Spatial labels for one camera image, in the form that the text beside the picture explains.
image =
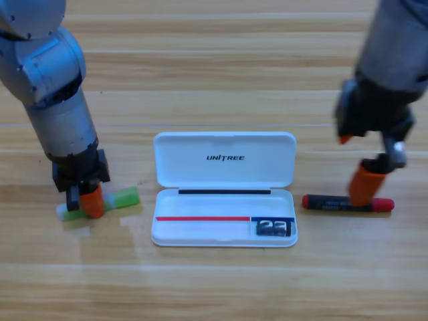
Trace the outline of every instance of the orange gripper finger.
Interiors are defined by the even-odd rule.
[[[349,198],[353,206],[368,205],[382,186],[387,174],[367,171],[360,164],[349,186]]]
[[[93,219],[99,219],[104,214],[104,200],[101,185],[92,193],[80,195],[80,207]]]
[[[343,144],[346,144],[352,137],[353,137],[353,135],[341,136],[341,137],[339,137],[339,141],[343,145]]]

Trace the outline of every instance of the green highlighter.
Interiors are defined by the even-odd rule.
[[[136,187],[122,189],[113,193],[103,193],[102,199],[104,200],[104,212],[140,203],[140,196],[138,195],[138,189]],[[77,211],[68,211],[66,204],[58,205],[56,213],[61,221],[73,221],[75,219],[88,217],[81,209]]]

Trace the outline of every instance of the red crayon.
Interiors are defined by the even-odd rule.
[[[394,207],[392,199],[375,198],[365,206],[352,206],[350,198],[331,195],[305,195],[302,199],[305,209],[319,209],[324,211],[354,211],[354,212],[391,212]]]

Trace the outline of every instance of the unitree logo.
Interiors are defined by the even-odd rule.
[[[223,155],[217,155],[217,156],[207,156],[207,161],[243,161],[245,159],[245,156],[223,156]]]

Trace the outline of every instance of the white case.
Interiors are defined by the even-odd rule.
[[[289,247],[297,242],[293,196],[284,189],[294,176],[292,134],[164,132],[154,138],[154,156],[158,182],[167,188],[156,198],[152,240],[157,245]],[[287,226],[286,236],[257,235],[260,221]]]

